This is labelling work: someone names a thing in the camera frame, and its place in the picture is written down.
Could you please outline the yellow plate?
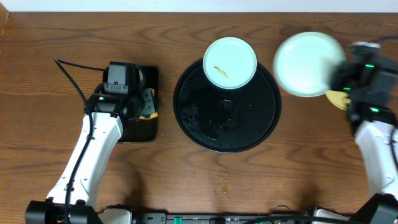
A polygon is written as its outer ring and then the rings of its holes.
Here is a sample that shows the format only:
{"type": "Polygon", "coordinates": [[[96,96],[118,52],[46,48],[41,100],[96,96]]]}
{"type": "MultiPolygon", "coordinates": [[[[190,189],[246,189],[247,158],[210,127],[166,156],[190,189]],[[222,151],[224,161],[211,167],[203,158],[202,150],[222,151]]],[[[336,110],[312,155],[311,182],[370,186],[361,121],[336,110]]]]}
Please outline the yellow plate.
{"type": "Polygon", "coordinates": [[[340,91],[327,91],[325,93],[328,100],[337,108],[341,110],[347,110],[348,105],[351,103],[351,100],[348,97],[348,94],[340,91]]]}

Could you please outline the green plate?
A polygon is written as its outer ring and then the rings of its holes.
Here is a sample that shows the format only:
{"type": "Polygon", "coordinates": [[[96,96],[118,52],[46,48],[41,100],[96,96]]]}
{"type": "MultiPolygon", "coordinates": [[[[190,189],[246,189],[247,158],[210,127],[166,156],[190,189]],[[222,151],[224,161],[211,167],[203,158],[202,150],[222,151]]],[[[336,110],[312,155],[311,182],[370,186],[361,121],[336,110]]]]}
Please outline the green plate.
{"type": "Polygon", "coordinates": [[[321,32],[302,32],[289,37],[277,49],[273,71],[287,93],[315,97],[330,89],[333,72],[345,60],[342,46],[333,37],[321,32]]]}
{"type": "Polygon", "coordinates": [[[248,84],[257,68],[253,48],[237,37],[224,37],[214,41],[203,56],[203,70],[215,86],[234,90],[248,84]]]}

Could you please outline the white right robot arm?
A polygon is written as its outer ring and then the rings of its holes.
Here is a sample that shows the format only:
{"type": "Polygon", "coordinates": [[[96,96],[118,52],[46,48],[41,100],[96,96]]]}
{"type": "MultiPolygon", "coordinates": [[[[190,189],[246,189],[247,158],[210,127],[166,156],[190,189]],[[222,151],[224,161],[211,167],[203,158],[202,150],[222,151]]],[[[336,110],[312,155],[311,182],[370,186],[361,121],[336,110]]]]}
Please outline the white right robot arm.
{"type": "Polygon", "coordinates": [[[331,89],[348,95],[347,119],[362,154],[371,198],[352,223],[397,220],[397,116],[387,107],[397,80],[397,63],[377,55],[342,63],[331,89]]]}

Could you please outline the green yellow sponge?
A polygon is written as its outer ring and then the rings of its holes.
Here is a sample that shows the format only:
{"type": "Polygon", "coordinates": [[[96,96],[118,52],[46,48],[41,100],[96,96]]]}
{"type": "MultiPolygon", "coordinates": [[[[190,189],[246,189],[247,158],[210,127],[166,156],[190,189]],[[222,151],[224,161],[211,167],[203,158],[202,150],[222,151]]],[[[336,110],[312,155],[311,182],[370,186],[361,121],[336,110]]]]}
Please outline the green yellow sponge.
{"type": "Polygon", "coordinates": [[[139,120],[149,120],[158,117],[155,90],[146,88],[139,95],[140,110],[139,120]]]}

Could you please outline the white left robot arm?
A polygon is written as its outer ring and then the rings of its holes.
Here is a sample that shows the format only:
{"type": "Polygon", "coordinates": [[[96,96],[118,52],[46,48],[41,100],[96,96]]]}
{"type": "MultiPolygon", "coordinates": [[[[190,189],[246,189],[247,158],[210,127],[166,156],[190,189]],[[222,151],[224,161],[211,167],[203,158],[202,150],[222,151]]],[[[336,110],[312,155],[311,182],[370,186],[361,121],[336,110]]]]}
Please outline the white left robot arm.
{"type": "Polygon", "coordinates": [[[80,137],[56,185],[44,201],[31,201],[26,223],[138,223],[140,217],[124,205],[96,212],[98,189],[117,142],[127,136],[126,126],[157,117],[155,90],[128,94],[98,86],[85,101],[80,137]]]}

